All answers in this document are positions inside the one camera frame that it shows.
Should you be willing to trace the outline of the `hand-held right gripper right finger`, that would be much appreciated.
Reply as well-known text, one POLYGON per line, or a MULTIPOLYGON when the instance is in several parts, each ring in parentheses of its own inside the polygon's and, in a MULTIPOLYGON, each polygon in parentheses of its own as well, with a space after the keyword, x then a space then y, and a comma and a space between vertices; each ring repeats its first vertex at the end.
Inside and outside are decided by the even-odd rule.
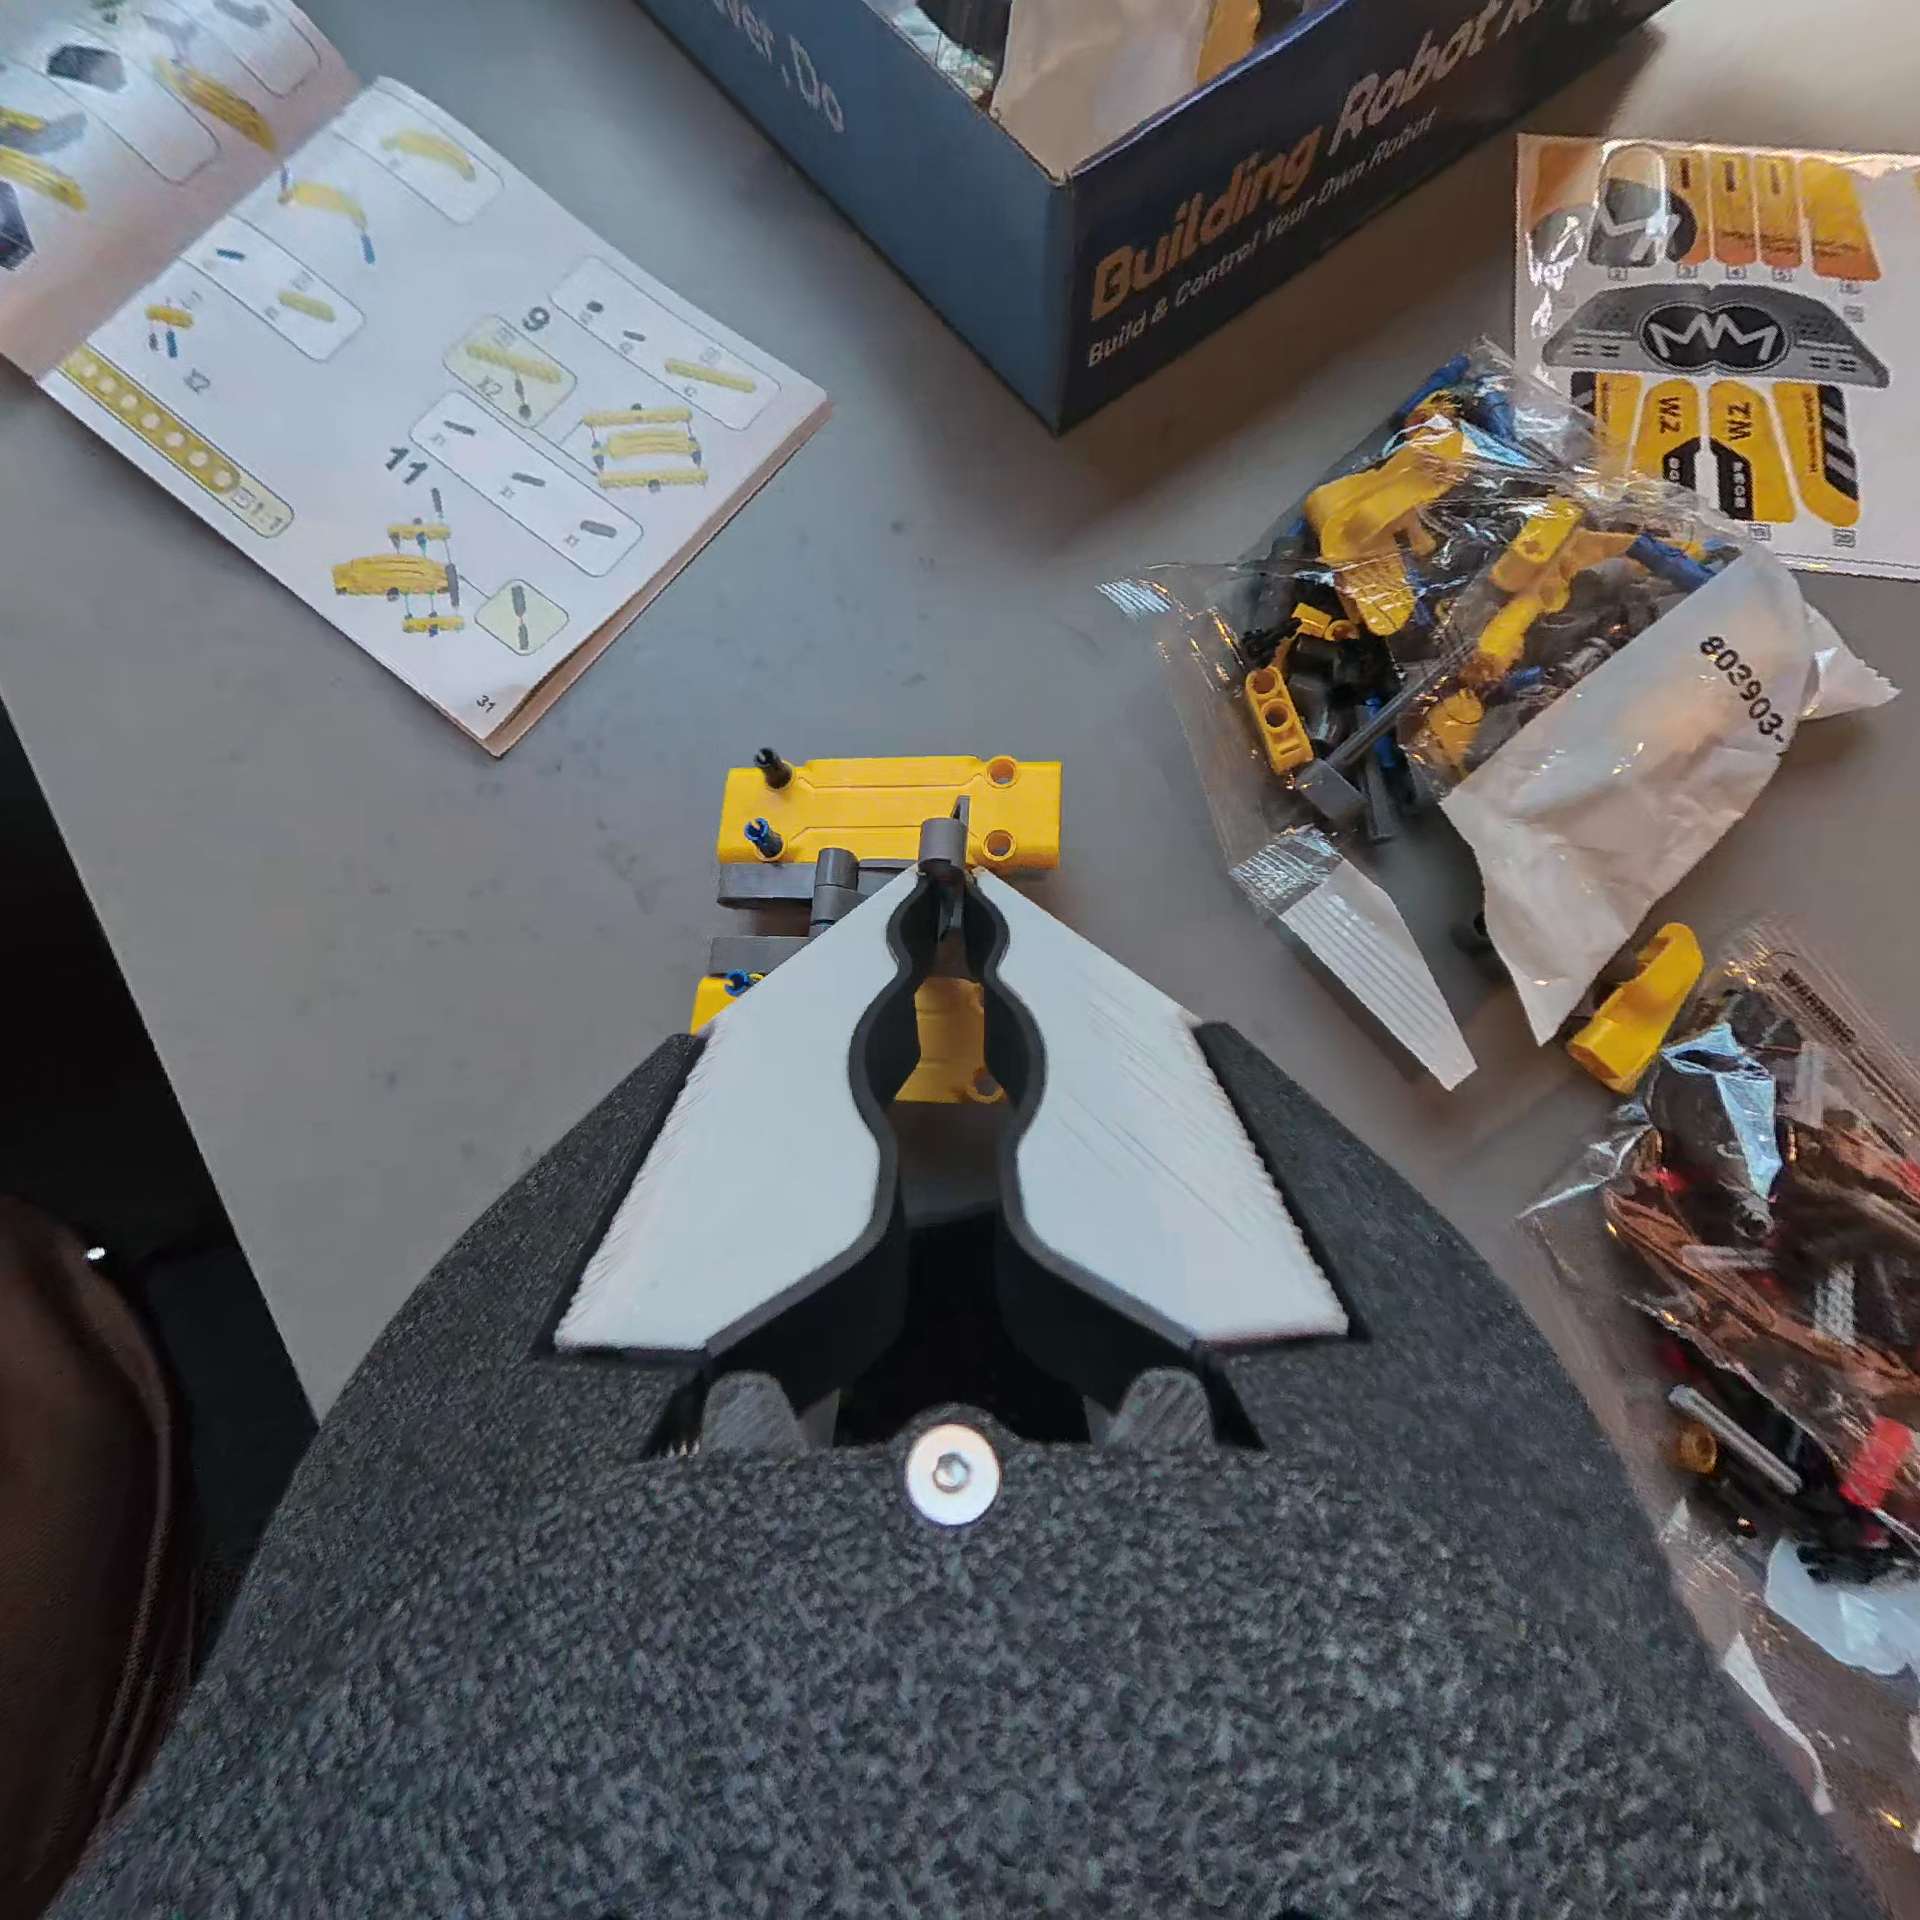
POLYGON ((1200 1021, 979 873, 963 906, 998 1150, 995 1296, 1037 1364, 1210 1364, 1351 1316, 1198 1038, 1200 1021))

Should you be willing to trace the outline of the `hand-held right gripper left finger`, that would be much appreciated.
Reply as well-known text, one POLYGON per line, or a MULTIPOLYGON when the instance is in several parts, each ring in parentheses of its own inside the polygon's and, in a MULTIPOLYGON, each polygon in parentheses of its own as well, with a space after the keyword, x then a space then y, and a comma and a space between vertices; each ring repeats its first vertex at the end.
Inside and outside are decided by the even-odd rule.
POLYGON ((904 1322, 888 1106, 918 1065, 939 886, 901 871, 697 1038, 586 1254, 558 1353, 864 1374, 904 1322))

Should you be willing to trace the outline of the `yellow black brick assembly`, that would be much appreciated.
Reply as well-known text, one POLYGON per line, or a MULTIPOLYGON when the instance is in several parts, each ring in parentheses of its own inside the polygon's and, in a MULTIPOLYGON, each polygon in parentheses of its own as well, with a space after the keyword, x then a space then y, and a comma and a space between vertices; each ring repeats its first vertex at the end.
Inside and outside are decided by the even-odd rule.
POLYGON ((929 817, 963 828, 973 873, 1055 873, 1063 796, 1057 761, 1011 754, 783 759, 760 749, 727 770, 714 901, 750 925, 711 942, 687 1030, 699 1032, 809 936, 910 868, 929 817))

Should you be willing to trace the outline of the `blue cardboard kit box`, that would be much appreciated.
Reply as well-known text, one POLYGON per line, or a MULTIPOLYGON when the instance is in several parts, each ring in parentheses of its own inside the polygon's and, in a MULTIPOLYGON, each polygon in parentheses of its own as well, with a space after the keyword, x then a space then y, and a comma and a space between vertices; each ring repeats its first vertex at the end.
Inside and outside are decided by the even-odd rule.
POLYGON ((883 4, 640 4, 1050 430, 1088 421, 1584 77, 1654 1, 1280 4, 1045 164, 883 4))

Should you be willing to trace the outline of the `grey desk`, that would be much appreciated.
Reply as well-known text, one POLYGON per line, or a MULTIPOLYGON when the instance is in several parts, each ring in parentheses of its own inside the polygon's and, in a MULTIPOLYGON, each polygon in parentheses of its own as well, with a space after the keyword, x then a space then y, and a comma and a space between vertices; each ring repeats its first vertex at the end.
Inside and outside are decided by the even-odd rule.
POLYGON ((826 430, 489 759, 3 374, 3 697, 309 1396, 670 1024, 721 762, 1065 762, 1065 918, 1232 1018, 1507 1260, 1592 1106, 1503 991, 1419 1093, 1219 878, 1155 661, 1093 582, 1239 548, 1505 325, 1489 143, 1053 438, 635 4, 311 4, 558 201, 818 376, 826 430))

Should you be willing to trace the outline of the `yellow curved brick piece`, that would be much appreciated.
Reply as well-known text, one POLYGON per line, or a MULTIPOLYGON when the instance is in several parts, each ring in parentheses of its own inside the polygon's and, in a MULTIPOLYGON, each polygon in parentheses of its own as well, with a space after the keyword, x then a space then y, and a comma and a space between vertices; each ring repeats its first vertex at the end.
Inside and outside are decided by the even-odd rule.
POLYGON ((1689 924, 1658 925, 1594 1013, 1566 1041, 1569 1061, 1597 1085, 1629 1094, 1665 1044, 1704 969, 1689 924))

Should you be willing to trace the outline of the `clear bag black red parts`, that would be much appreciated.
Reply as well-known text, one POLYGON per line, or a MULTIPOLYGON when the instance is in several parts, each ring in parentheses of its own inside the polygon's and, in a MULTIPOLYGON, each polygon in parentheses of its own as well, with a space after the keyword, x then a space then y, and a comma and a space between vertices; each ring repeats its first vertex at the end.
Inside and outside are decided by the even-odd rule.
POLYGON ((1519 1225, 1616 1381, 1712 1664, 1815 1809, 1914 1861, 1914 1061, 1797 928, 1704 961, 1519 1225))

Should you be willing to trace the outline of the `clear bag yellow grey parts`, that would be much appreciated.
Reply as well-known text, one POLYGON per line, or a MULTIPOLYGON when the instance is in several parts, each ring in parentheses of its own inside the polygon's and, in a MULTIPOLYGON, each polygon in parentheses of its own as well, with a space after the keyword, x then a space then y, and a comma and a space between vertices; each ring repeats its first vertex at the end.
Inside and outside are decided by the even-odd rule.
POLYGON ((1099 591, 1159 646, 1241 898, 1449 1090, 1471 1049, 1363 844, 1439 817, 1545 1044, 1802 726, 1897 697, 1786 565, 1487 342, 1235 561, 1099 591))

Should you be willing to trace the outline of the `person's black trouser legs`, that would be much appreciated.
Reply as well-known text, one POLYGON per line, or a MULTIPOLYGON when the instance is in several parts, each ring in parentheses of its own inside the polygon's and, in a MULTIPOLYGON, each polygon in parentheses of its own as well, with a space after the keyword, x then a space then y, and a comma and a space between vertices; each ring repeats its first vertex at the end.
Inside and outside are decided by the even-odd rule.
POLYGON ((101 1249, 183 1391, 211 1527, 259 1530, 317 1428, 11 717, 1 717, 1 1185, 101 1249))

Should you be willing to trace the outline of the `person's brown shirt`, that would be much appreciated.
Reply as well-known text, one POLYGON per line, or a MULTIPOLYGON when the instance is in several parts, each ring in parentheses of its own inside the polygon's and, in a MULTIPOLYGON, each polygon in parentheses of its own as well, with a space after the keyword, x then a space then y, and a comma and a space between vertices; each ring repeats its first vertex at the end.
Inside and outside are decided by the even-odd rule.
POLYGON ((1 1204, 1 1914, 40 1914, 185 1700, 198 1564, 176 1391, 73 1232, 1 1204))

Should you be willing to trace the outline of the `instruction booklet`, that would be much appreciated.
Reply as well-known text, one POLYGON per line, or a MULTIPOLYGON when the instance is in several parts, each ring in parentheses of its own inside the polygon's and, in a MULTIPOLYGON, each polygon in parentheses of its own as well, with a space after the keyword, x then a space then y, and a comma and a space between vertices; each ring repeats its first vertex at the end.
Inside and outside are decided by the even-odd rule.
POLYGON ((294 4, 3 4, 3 356, 502 757, 826 396, 294 4))

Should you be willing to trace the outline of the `yellow black sticker sheet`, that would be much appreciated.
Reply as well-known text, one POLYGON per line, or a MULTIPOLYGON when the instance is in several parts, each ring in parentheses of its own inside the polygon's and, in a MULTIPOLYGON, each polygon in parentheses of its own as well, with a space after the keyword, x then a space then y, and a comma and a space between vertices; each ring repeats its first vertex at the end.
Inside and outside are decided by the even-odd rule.
POLYGON ((1515 359, 1792 569, 1917 575, 1917 158, 1517 142, 1515 359))

